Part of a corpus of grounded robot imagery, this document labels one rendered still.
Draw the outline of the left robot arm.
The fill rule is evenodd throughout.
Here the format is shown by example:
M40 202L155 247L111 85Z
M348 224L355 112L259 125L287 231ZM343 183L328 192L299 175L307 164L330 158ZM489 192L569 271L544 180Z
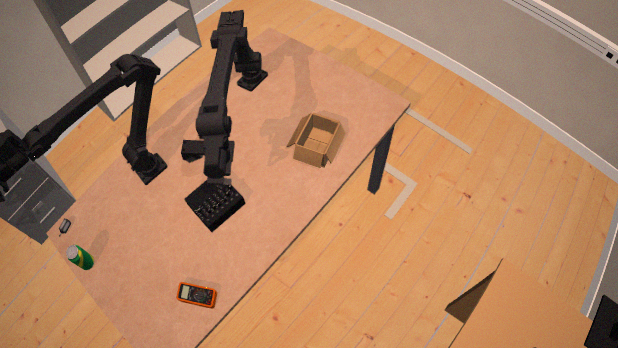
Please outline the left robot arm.
M228 137L231 133L232 120L230 116L225 116L228 112L225 100L227 101L233 60L235 71L243 72L237 85L250 92L268 76L268 72L262 70L262 65L259 67L259 60L260 62L262 60L261 53L254 52L248 46L247 27L243 25L243 10L221 12L217 30L212 31L210 38L212 49L217 49L217 45L218 49L208 90L199 107L197 124L195 122L198 136L204 140L183 140L182 143L182 159L191 163L205 155L203 173L213 179L222 178L226 174L226 151L229 148ZM207 112L210 113L206 114Z

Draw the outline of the brown cardboard box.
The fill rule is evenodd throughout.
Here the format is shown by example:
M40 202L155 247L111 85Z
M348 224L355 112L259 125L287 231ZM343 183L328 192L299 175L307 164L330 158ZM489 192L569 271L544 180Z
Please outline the brown cardboard box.
M317 113L310 113L302 117L287 147L295 144L293 159L318 168L325 168L328 160L332 164L345 134L340 121ZM303 148L303 146L306 148Z

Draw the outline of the orange digital multimeter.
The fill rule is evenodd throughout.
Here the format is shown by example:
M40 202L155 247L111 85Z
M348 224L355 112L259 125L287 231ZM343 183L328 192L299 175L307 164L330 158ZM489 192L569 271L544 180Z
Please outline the orange digital multimeter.
M212 288L180 282L177 300L180 302L213 309L215 307L217 291Z

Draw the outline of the black lighting desk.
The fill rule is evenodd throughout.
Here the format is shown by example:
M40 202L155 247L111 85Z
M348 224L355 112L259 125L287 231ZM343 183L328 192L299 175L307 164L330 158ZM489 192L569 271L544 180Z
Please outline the black lighting desk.
M185 201L211 232L246 204L243 196L232 185L220 191L208 185L207 180L190 193Z

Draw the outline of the green drink can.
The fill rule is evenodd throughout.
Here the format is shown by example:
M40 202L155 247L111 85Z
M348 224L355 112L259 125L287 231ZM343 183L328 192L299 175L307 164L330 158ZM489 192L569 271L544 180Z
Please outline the green drink can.
M94 265L94 258L78 245L71 245L67 248L66 256L68 260L84 270L89 270Z

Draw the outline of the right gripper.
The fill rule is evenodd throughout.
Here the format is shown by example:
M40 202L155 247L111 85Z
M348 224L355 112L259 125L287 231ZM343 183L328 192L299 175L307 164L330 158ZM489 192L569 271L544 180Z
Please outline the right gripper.
M5 159L5 160L7 161L8 159ZM11 166L11 164L8 161L7 163L9 166ZM3 191L6 193L9 191L7 180L17 172L13 167L11 169L13 170L13 172L10 175L8 175L3 181L0 180L0 185L3 187ZM4 201L5 201L5 198L2 195L2 192L0 191L0 202L4 202Z

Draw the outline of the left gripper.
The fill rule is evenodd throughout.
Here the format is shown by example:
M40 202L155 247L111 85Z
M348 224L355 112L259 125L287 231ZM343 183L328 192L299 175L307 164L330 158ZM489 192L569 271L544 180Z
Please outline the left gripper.
M227 152L227 162L226 162L226 174L225 176L231 175L231 163L233 162L233 154L234 154L234 141L229 141L229 148ZM229 154L230 149L230 154ZM212 179L207 177L207 184L216 187L219 190L225 190L228 186L231 186L231 178L220 178L220 179ZM219 185L227 185L220 187Z

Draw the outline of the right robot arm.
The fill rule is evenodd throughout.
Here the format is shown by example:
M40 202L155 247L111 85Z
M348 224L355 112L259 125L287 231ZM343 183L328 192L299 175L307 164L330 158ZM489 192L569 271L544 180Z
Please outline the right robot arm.
M23 139L20 139L10 130L0 133L1 181L13 172L12 167L18 171L29 161L29 158L34 162L46 153L66 129L113 91L124 85L129 87L134 82L136 82L136 86L130 138L127 137L127 142L122 148L122 154L127 160L127 164L130 163L133 167L131 167L132 171L137 173L145 185L148 185L168 167L158 153L152 154L146 148L146 131L152 91L155 79L157 75L160 75L161 69L148 58L134 54L125 54L120 57L110 64L111 68L103 76L51 117L42 121L38 126L35 125ZM8 159L7 161L11 166L5 159Z

